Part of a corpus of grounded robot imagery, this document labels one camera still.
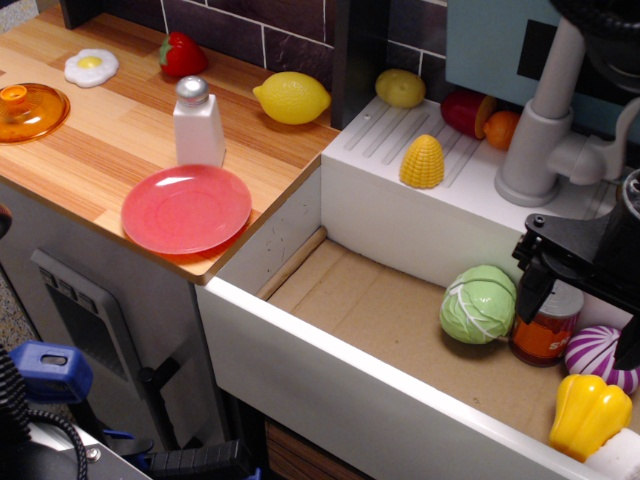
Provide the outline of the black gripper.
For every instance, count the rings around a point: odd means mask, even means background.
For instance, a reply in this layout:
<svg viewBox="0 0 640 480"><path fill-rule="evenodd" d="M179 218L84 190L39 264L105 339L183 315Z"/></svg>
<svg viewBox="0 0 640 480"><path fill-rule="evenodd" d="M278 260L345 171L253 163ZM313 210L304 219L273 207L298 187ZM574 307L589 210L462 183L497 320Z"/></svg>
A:
<svg viewBox="0 0 640 480"><path fill-rule="evenodd" d="M560 279L584 291L612 296L639 294L639 172L627 176L613 209L575 220L532 214L513 256L523 270L516 312L530 324ZM620 332L614 368L639 367L639 316Z"/></svg>

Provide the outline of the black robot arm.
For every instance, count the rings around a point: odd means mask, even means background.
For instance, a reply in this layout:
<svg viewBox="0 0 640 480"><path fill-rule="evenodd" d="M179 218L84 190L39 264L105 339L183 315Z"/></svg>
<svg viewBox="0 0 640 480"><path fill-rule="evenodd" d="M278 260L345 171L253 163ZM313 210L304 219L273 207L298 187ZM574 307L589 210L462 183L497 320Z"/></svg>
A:
<svg viewBox="0 0 640 480"><path fill-rule="evenodd" d="M639 92L639 4L556 1L561 21L535 96L526 104L507 159L496 176L500 195L523 206L549 202L556 178L575 185L620 180L617 203L596 219L529 215L513 252L523 275L516 311L531 322L561 280L631 314L614 354L618 370L639 365L639 173L623 173L628 131L639 113L633 99L612 141L571 130L570 103L582 62L619 88Z"/></svg>

